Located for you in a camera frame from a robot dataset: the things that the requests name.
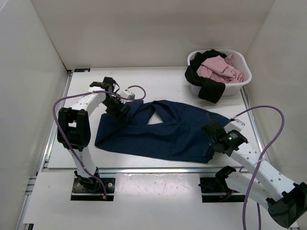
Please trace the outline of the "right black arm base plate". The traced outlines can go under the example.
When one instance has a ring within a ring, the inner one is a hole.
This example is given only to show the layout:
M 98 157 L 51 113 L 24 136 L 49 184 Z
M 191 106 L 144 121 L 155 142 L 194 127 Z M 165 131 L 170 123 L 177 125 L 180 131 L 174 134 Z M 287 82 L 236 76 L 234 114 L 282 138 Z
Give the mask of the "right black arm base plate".
M 242 203 L 245 199 L 245 196 L 237 191 L 220 188 L 213 177 L 201 177 L 199 187 L 202 203 Z

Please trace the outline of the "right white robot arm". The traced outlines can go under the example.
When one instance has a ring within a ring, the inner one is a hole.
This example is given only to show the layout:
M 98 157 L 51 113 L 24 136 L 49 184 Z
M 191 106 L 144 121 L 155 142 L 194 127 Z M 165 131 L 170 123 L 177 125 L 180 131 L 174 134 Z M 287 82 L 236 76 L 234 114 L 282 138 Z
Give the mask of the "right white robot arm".
M 216 121 L 202 127 L 210 145 L 240 163 L 255 176 L 253 181 L 236 169 L 225 166 L 216 174 L 215 185 L 220 191 L 238 191 L 266 209 L 281 227 L 291 227 L 307 211 L 307 185 L 287 178 L 266 160 L 260 159 L 248 139 L 238 128 L 227 130 Z

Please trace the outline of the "dark blue denim trousers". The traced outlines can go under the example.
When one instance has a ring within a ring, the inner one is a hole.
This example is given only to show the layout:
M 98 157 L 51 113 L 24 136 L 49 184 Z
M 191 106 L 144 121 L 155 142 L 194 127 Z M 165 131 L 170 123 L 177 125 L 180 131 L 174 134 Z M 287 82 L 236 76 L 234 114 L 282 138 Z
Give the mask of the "dark blue denim trousers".
M 110 152 L 162 159 L 208 163 L 214 155 L 202 127 L 229 118 L 185 103 L 167 100 L 129 102 L 123 122 L 102 114 L 94 145 Z

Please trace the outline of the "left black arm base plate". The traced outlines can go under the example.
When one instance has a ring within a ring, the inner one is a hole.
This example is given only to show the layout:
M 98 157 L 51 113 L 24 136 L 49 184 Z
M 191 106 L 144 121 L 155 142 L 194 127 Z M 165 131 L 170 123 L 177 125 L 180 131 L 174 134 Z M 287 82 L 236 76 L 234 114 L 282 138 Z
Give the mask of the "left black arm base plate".
M 115 178 L 101 178 L 106 193 L 102 185 L 95 181 L 94 183 L 83 182 L 80 178 L 74 178 L 71 201 L 113 201 L 116 179 Z

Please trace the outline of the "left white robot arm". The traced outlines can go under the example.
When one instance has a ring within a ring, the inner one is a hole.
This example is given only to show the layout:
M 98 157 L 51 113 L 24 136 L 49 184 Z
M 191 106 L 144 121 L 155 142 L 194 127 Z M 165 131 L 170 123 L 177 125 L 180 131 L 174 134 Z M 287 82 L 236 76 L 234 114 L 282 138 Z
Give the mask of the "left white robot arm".
M 133 101 L 135 94 L 128 89 L 121 93 L 118 90 L 117 82 L 111 77 L 105 77 L 102 82 L 92 82 L 87 93 L 78 94 L 78 102 L 53 112 L 58 128 L 57 140 L 71 154 L 77 168 L 75 176 L 78 182 L 91 193 L 100 191 L 105 194 L 106 186 L 88 147 L 91 140 L 89 117 L 103 104 L 108 115 L 117 120 L 123 119 L 130 109 L 126 101 Z

